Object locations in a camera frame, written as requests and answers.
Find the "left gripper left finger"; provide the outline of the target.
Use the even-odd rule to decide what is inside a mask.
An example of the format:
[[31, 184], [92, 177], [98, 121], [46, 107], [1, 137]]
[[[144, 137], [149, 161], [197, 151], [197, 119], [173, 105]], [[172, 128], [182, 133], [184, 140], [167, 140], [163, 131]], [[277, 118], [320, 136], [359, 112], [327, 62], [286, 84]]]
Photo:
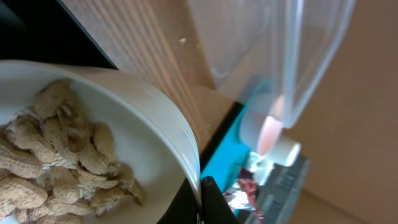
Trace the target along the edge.
[[197, 224], [198, 206], [191, 185], [185, 179], [172, 203], [157, 224]]

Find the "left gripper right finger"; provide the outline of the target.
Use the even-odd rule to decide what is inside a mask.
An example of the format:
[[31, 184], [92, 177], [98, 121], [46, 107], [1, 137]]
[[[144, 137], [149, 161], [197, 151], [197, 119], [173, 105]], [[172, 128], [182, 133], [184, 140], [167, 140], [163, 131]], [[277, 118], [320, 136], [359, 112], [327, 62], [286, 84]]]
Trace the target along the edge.
[[211, 176], [201, 180], [201, 196], [204, 224], [239, 224]]

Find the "white bowl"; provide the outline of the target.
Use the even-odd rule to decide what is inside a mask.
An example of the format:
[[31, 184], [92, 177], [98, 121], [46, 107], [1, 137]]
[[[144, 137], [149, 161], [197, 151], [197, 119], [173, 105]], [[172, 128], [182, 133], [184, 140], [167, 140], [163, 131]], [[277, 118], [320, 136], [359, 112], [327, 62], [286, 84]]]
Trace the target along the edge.
[[144, 189], [143, 206], [129, 202], [101, 223], [157, 223], [183, 181], [201, 207], [200, 162], [193, 131], [160, 90], [118, 70], [21, 60], [1, 62], [1, 123], [6, 124], [50, 82], [69, 78], [87, 117], [106, 123], [120, 160]]

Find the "pink bowl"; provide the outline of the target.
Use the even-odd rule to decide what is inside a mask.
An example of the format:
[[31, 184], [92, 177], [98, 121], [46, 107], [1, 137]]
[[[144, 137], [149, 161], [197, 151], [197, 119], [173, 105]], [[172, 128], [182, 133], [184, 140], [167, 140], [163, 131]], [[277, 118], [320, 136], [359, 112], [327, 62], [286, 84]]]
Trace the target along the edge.
[[239, 139], [261, 156], [272, 149], [283, 129], [283, 99], [283, 96], [275, 99], [270, 93], [257, 94], [241, 119]]

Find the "rice and peanut shells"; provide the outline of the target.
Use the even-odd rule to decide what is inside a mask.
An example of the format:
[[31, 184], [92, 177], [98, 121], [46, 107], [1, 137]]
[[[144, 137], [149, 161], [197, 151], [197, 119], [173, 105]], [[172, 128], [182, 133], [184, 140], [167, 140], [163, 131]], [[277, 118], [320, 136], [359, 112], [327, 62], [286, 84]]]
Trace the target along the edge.
[[144, 192], [107, 124], [89, 121], [68, 80], [55, 80], [1, 131], [1, 221], [82, 223]]

